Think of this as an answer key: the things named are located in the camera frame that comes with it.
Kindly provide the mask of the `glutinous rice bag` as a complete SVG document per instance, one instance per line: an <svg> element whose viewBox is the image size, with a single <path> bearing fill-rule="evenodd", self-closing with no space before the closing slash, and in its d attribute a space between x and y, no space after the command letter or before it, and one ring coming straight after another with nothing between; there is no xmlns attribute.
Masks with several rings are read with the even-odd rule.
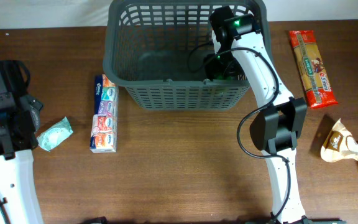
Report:
<svg viewBox="0 0 358 224"><path fill-rule="evenodd" d="M321 146L321 158L326 162L353 159L358 162L358 143L338 119Z"/></svg>

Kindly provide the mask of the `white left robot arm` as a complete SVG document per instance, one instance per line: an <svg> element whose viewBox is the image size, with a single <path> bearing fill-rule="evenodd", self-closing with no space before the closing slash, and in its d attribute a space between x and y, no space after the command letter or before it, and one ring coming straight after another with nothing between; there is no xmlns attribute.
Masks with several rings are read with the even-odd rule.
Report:
<svg viewBox="0 0 358 224"><path fill-rule="evenodd" d="M0 223L43 223L32 152L43 104L28 94L29 83L23 62L0 60Z"/></svg>

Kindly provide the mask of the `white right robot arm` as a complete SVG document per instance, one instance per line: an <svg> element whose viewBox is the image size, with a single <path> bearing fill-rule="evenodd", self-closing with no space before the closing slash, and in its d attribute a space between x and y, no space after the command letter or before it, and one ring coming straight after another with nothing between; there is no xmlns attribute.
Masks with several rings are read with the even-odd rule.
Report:
<svg viewBox="0 0 358 224"><path fill-rule="evenodd" d="M250 157L267 164L273 195L271 223L308 223L296 177L296 147L306 116L303 98L294 98L282 83L269 59L262 30L252 14L237 16L228 6L219 7L209 17L214 53L202 68L209 78L244 75L254 93L257 109L250 136L259 155L240 148Z"/></svg>

